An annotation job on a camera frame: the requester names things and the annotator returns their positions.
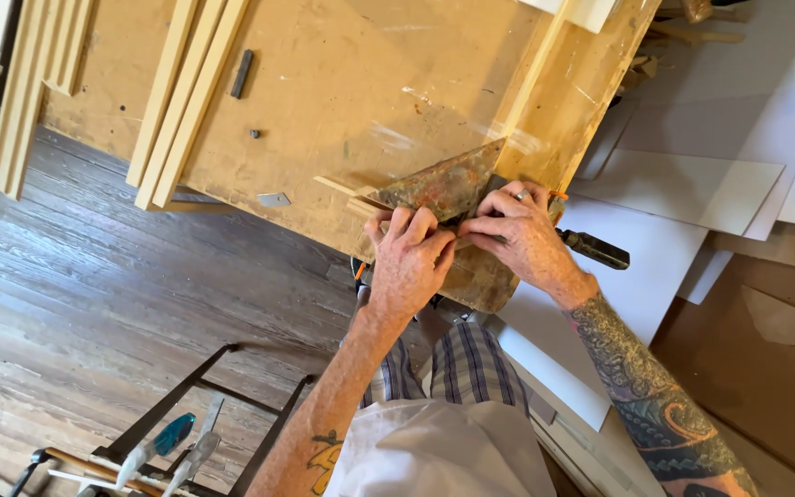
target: workbench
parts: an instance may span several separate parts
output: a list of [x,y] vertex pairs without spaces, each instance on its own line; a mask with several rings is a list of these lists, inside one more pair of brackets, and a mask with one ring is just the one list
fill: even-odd
[[[599,35],[564,25],[497,173],[566,189],[658,4],[618,0]],[[80,89],[49,93],[43,125],[130,159],[173,5],[98,0]],[[514,0],[254,0],[180,181],[369,261],[364,220],[313,177],[385,186],[498,138],[552,18]],[[256,199],[280,192],[290,205]],[[441,293],[494,312],[517,284],[469,247]]]

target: wooden handle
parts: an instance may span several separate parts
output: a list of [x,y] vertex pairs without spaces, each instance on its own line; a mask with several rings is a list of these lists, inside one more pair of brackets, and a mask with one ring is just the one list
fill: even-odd
[[[68,454],[60,449],[54,448],[53,446],[46,448],[45,452],[48,453],[49,456],[56,457],[62,461],[69,462],[70,464],[75,464],[76,466],[79,466],[81,469],[94,471],[94,473],[97,473],[98,475],[103,475],[110,480],[115,480],[116,477],[118,476],[118,473],[112,469],[101,466],[96,462],[83,461],[82,459],[79,459],[73,456],[72,454]],[[160,489],[138,480],[127,480],[125,486],[133,490],[144,491],[149,495],[151,495],[152,497],[161,497]]]
[[695,24],[710,17],[714,13],[714,6],[710,0],[680,0],[683,12],[689,24]]

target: tool handle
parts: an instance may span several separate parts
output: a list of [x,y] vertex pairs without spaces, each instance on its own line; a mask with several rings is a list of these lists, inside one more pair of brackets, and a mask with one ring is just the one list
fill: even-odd
[[586,232],[575,232],[555,228],[560,239],[573,251],[613,269],[624,270],[631,265],[631,254],[606,243]]

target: dark hardwood floor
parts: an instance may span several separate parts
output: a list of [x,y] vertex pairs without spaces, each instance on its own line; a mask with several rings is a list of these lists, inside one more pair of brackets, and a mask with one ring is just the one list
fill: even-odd
[[[355,303],[345,256],[249,214],[142,211],[126,163],[36,136],[23,200],[0,194],[0,490],[37,448],[115,439],[227,342],[246,346],[207,378],[273,406],[326,368]],[[207,400],[193,390],[167,420]],[[199,481],[227,489],[270,425],[227,403]]]

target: sleeve tattoo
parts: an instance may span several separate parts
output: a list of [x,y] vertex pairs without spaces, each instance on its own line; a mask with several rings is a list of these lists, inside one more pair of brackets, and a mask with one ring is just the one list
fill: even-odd
[[[713,424],[602,294],[565,314],[588,349],[625,430],[656,480],[663,485],[687,480],[679,495],[757,495],[746,470]],[[734,488],[745,492],[725,493],[707,487],[713,477],[726,475],[734,477]]]

